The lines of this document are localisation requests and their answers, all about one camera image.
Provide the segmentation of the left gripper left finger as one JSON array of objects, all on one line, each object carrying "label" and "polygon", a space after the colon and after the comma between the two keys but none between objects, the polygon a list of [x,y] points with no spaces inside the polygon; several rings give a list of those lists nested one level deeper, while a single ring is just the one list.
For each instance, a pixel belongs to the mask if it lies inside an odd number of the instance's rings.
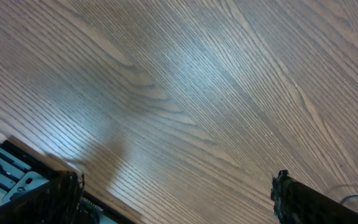
[{"label": "left gripper left finger", "polygon": [[80,211],[85,176],[59,171],[57,178],[0,206],[0,224],[73,223]]}]

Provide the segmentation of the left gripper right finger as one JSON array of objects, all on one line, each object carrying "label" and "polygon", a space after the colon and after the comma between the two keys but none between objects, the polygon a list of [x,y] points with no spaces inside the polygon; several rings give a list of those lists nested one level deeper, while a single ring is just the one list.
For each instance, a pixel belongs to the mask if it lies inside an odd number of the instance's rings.
[{"label": "left gripper right finger", "polygon": [[281,224],[358,224],[358,213],[295,180],[287,170],[272,178],[270,199]]}]

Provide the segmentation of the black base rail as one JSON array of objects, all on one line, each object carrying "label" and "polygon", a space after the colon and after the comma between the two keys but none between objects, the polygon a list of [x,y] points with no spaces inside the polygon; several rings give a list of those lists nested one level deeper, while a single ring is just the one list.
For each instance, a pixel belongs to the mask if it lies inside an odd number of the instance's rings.
[{"label": "black base rail", "polygon": [[[54,170],[10,141],[0,144],[0,206],[57,178]],[[94,197],[83,192],[80,211],[73,223],[33,224],[131,224],[132,220]]]}]

